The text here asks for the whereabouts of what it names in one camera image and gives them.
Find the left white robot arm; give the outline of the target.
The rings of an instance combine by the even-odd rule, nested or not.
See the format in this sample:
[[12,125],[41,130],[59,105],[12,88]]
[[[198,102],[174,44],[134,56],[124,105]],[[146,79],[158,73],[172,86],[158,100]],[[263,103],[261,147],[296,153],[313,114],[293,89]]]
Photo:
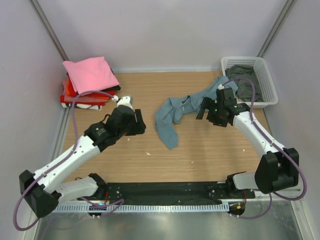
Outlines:
[[104,119],[91,124],[78,137],[76,144],[50,164],[19,175],[20,193],[37,218],[49,215],[59,204],[80,197],[101,200],[106,183],[96,173],[79,181],[64,183],[64,179],[83,163],[114,145],[123,136],[144,134],[146,125],[140,109],[117,106]]

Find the blue-grey t shirt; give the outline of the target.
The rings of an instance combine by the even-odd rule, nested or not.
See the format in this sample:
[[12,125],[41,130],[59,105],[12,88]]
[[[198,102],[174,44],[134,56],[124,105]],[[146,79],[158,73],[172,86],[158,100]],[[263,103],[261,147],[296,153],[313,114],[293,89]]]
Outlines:
[[179,124],[183,115],[197,114],[205,97],[215,100],[219,85],[226,83],[226,87],[231,88],[234,93],[238,90],[236,83],[234,81],[228,82],[228,80],[226,76],[218,76],[209,87],[200,92],[184,97],[169,97],[155,112],[154,129],[160,141],[169,150],[179,144],[179,137],[173,124]]

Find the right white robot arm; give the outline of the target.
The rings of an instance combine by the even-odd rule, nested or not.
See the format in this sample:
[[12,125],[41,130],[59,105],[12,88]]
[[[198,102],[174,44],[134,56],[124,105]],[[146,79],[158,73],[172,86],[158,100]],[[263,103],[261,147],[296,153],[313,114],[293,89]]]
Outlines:
[[207,113],[215,126],[231,125],[251,143],[260,158],[255,172],[234,173],[227,177],[225,192],[237,198],[244,190],[259,190],[264,194],[292,188],[299,183],[299,154],[276,141],[259,123],[246,103],[238,103],[231,88],[217,89],[216,99],[205,97],[197,119]]

